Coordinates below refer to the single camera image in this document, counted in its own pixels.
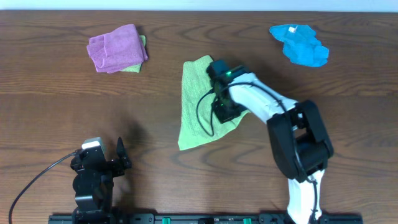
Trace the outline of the large green microfiber cloth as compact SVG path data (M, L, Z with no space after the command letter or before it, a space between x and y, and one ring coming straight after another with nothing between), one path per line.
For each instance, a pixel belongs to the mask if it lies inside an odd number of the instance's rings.
M241 116L221 124L211 114L211 103L215 94L206 95L211 90L207 67L213 61L205 55L195 61L187 61L183 65L182 74L182 118L178 137L181 151L216 141L236 129L249 113L243 111Z

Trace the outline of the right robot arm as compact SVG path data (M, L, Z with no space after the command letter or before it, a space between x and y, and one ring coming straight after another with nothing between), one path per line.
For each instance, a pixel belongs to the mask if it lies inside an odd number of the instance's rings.
M216 60L206 72L215 94L210 116L226 123L250 111L266 124L273 158L288 179L289 217L294 223L317 223L320 182L334 153L317 105L279 94L242 65L229 68Z

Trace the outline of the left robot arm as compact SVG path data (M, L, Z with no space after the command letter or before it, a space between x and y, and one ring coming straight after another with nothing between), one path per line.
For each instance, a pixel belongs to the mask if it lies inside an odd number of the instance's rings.
M75 154L70 167L77 173L73 180L79 222L109 221L113 218L113 179L132 167L123 140L116 144L117 159L105 158L105 146L100 137L87 139Z

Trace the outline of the green folded cloth under purple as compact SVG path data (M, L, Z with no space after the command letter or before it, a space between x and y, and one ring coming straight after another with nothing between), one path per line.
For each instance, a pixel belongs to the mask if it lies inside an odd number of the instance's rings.
M147 56L147 52L146 52L146 37L144 35L140 35L139 36L142 42L142 52L143 52L143 56L144 56L144 61L147 60L148 56ZM139 73L141 71L141 66L142 63L136 64L136 65L132 65L130 67L126 67L124 69L122 69L122 72L132 72L132 73Z

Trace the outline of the blue crumpled cloth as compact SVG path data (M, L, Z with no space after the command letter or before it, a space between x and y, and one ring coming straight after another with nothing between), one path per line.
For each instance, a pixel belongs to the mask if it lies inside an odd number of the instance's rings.
M328 62L329 49L316 38L308 25L284 24L272 26L271 35L283 43L283 54L294 64L322 67Z

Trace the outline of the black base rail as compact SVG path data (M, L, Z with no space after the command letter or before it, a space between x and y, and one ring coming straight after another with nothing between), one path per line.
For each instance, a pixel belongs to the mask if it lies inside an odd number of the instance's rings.
M51 215L48 224L117 223L117 224L288 224L295 223L284 213L260 213L258 215L154 215L136 213L113 220L86 221L77 215ZM360 215L322 215L316 222L322 224L362 224Z

